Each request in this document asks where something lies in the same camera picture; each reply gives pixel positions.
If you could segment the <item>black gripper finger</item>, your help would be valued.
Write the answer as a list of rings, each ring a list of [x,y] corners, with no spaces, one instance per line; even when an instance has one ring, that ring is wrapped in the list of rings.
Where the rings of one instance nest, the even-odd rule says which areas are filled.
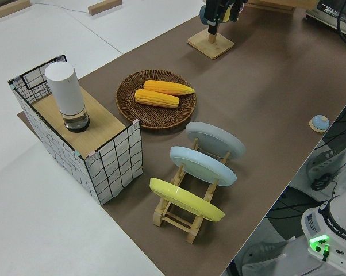
[[[230,11],[230,20],[232,22],[236,22],[239,18],[239,14],[241,13],[241,11],[243,10],[245,1],[243,0],[235,0],[231,11]]]
[[[219,7],[219,0],[206,0],[205,18],[207,19],[209,24],[209,27],[208,27],[209,33],[217,33],[218,7]]]

